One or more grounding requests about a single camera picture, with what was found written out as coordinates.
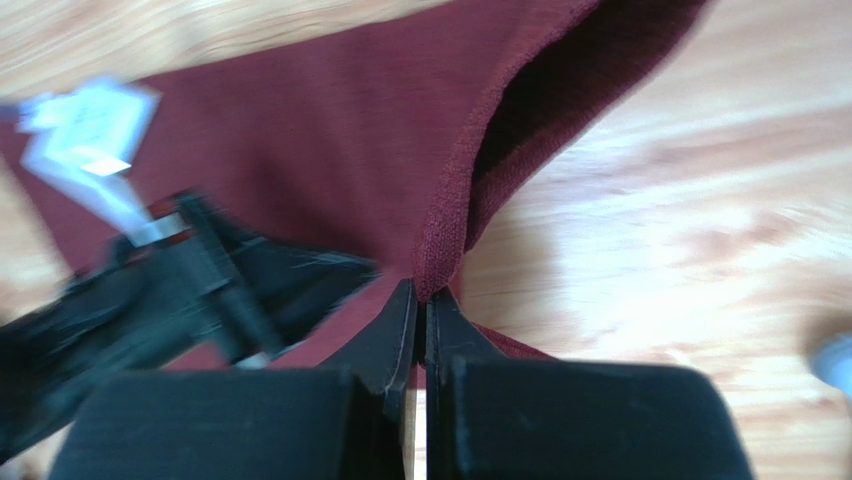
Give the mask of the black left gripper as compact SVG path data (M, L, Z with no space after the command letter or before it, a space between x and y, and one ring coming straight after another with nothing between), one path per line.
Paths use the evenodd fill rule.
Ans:
M115 237L104 267L1 329L1 456L69 424L106 379L217 344L235 366L275 360L378 276L366 258L276 241L202 196L168 199L177 233L147 247Z

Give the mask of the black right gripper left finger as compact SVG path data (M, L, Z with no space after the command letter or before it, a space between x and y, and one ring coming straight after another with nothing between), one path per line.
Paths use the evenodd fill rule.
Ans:
M133 372L84 403L54 479L403 479L418 313L401 281L307 369Z

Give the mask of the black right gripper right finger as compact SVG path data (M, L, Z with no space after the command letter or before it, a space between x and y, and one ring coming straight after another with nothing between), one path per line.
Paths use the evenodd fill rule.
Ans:
M712 382L683 367L510 358L449 290L424 310L431 479L749 479Z

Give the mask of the dark red cloth napkin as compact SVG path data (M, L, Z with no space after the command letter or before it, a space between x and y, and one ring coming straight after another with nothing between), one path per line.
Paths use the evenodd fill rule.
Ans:
M117 236L135 247L173 237L179 224L163 205L192 193L265 238L373 261L377 278L322 322L352 335L401 281L421 301L446 287L496 211L657 66L702 9L451 1L118 79L161 94L126 174L152 221L130 236L21 165L30 136L16 127L32 98L2 106L1 148L75 271L70 282L100 271Z

